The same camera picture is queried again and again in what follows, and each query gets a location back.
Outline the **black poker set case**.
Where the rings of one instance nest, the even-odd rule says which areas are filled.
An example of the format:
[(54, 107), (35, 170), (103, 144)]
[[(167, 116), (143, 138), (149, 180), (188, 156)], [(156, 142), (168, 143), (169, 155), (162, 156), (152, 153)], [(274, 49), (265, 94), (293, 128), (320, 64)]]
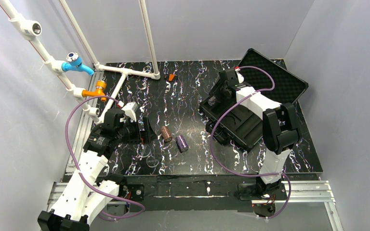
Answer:
[[(240, 73), (244, 76), (243, 83), (255, 89), (271, 87), (270, 79), (254, 68), (258, 67), (266, 71), (274, 79), (276, 86), (272, 91), (264, 91), (263, 95), (281, 104), (294, 103), (308, 88), (307, 82), (296, 77), (253, 48), (247, 50), (239, 66), (242, 67)], [(199, 104), (200, 111), (208, 118), (206, 125), (208, 133), (212, 132), (213, 126), (220, 116), (237, 102), (210, 107), (208, 99), (213, 97), (214, 87), (215, 84), (209, 91), (208, 97)], [(249, 151), (262, 138), (262, 131), (261, 119), (245, 106), (239, 105), (221, 120), (214, 137), (220, 144), (226, 145), (233, 141), (237, 147)]]

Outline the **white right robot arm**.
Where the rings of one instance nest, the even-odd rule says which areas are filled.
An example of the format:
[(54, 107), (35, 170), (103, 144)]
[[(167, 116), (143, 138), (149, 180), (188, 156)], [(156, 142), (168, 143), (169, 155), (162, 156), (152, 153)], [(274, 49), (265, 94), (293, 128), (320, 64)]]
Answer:
[(221, 120), (239, 105), (245, 106), (262, 120), (266, 153), (259, 174), (254, 177), (256, 186), (265, 191), (279, 184), (287, 156), (300, 140), (301, 132), (295, 107), (291, 103), (280, 104), (263, 96), (264, 91), (272, 91), (275, 88), (275, 81), (266, 71), (258, 67), (254, 69), (270, 79), (270, 88), (255, 89), (245, 85), (244, 79), (239, 77), (239, 67), (220, 72), (225, 89), (236, 94), (237, 102), (217, 120), (211, 134), (215, 133)]

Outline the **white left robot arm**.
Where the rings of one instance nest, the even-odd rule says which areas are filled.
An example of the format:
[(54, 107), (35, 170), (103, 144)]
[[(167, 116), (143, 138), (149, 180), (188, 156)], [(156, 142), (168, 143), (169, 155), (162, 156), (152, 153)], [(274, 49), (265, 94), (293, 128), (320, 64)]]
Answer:
[(149, 144), (156, 139), (148, 117), (143, 128), (130, 109), (110, 109), (104, 122), (91, 129), (80, 161), (66, 188), (49, 211), (37, 222), (43, 231), (88, 231), (95, 217), (119, 194), (122, 175), (108, 174), (93, 185), (119, 144)]

